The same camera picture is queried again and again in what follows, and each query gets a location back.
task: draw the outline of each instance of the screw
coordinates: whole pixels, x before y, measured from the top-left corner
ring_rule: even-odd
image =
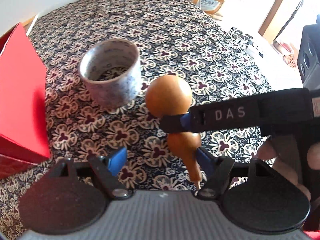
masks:
[[[112,191],[113,196],[115,197],[127,197],[129,195],[129,192],[126,189],[122,188],[116,188]]]
[[[216,194],[216,192],[213,189],[210,188],[204,188],[201,191],[199,191],[199,194],[202,197],[214,197],[214,195]]]

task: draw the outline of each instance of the gray plastic base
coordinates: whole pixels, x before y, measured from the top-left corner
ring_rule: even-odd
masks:
[[[302,231],[259,235],[224,217],[218,205],[189,191],[136,191],[127,200],[111,202],[91,226],[64,236],[27,231],[20,240],[307,240]]]

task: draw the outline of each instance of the orange gourd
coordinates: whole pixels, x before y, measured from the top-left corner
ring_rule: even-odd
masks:
[[[196,150],[201,146],[200,134],[191,132],[169,133],[167,143],[170,151],[182,159],[189,172],[190,180],[199,188],[202,175],[196,161]]]
[[[182,78],[164,75],[153,80],[146,92],[146,106],[153,116],[185,114],[192,101],[192,90]]]

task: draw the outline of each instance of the cup rim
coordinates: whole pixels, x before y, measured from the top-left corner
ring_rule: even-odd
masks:
[[[88,79],[88,78],[84,77],[84,76],[81,74],[81,71],[80,71],[81,65],[82,65],[82,63],[83,63],[84,56],[85,56],[86,54],[88,54],[88,53],[89,53],[92,49],[94,49],[95,47],[101,46],[101,45],[103,45],[103,43],[107,43],[107,42],[110,42],[110,41],[122,41],[122,42],[126,42],[126,43],[129,43],[129,44],[133,45],[134,50],[135,50],[135,52],[136,52],[136,58],[135,58],[134,62],[132,63],[132,65],[131,65],[126,71],[124,71],[121,75],[119,75],[119,76],[117,76],[117,77],[115,77],[115,78],[108,79],[108,80],[91,80],[91,79]],[[89,50],[87,50],[87,51],[83,54],[82,59],[81,59],[81,61],[80,61],[80,63],[79,63],[79,66],[78,66],[78,72],[79,72],[80,78],[83,79],[83,80],[85,80],[85,81],[88,82],[88,83],[92,83],[92,84],[102,84],[102,83],[104,83],[104,84],[105,84],[105,83],[109,83],[109,82],[112,82],[112,81],[115,81],[115,80],[118,80],[118,79],[124,77],[125,74],[126,74],[129,70],[131,70],[131,69],[133,69],[133,68],[135,67],[135,65],[137,64],[137,62],[138,62],[139,60],[140,60],[140,52],[139,52],[139,49],[138,49],[138,47],[137,47],[132,41],[125,40],[125,39],[109,39],[109,40],[105,40],[105,41],[100,41],[100,42],[98,42],[97,44],[95,44],[94,46],[92,46]]]

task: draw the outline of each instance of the white floor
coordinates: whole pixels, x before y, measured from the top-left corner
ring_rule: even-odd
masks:
[[[302,81],[299,70],[289,67],[282,57],[270,46],[270,44],[257,32],[246,30],[245,25],[238,21],[226,22],[217,21],[217,23],[228,31],[231,27],[236,27],[244,33],[250,34],[255,41],[262,47],[264,57],[255,59],[256,65],[260,68],[263,75],[268,79],[269,84],[274,90],[283,90],[289,88],[302,88]]]

